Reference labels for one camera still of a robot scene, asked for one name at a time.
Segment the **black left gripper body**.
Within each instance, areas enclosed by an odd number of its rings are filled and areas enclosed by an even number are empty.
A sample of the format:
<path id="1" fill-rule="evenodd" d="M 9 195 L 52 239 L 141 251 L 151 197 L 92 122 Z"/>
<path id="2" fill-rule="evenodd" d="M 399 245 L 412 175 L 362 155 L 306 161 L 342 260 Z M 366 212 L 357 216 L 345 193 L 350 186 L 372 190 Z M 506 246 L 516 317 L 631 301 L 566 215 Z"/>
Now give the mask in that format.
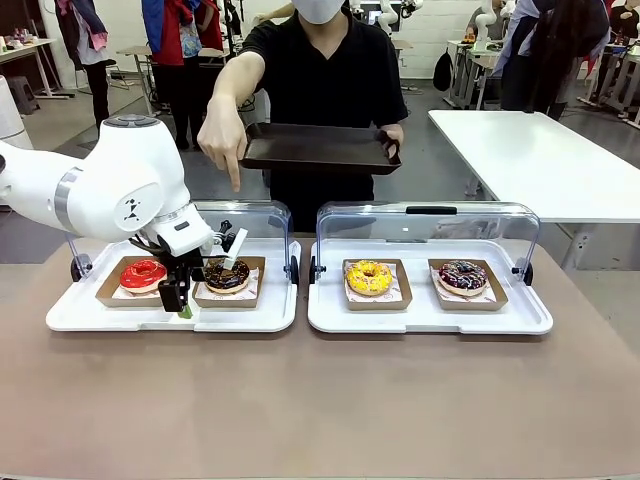
<path id="1" fill-rule="evenodd" d="M 149 252 L 167 269 L 169 280 L 192 280 L 192 273 L 196 269 L 202 269 L 204 259 L 200 247 L 196 247 L 182 255 L 174 256 L 166 244 L 149 242 Z"/>

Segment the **person's right hand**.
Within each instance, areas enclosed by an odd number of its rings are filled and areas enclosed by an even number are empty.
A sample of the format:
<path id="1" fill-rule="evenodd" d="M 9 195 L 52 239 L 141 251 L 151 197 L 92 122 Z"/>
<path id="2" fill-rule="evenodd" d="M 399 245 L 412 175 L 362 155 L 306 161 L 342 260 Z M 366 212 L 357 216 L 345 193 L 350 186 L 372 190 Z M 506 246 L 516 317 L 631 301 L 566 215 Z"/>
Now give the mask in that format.
<path id="1" fill-rule="evenodd" d="M 244 157 L 247 137 L 232 96 L 214 94 L 211 97 L 197 140 L 216 167 L 228 173 L 233 191 L 239 192 L 239 161 Z"/>

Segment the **person's left hand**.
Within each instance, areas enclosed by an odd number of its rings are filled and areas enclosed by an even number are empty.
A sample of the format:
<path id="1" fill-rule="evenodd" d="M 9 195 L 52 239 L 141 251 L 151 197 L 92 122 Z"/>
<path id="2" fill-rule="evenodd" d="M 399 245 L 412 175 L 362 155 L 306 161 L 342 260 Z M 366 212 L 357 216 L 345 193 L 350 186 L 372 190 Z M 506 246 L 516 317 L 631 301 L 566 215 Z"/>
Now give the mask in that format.
<path id="1" fill-rule="evenodd" d="M 389 159 L 398 156 L 404 142 L 404 131 L 400 124 L 383 125 L 376 134 L 377 141 L 384 148 Z"/>

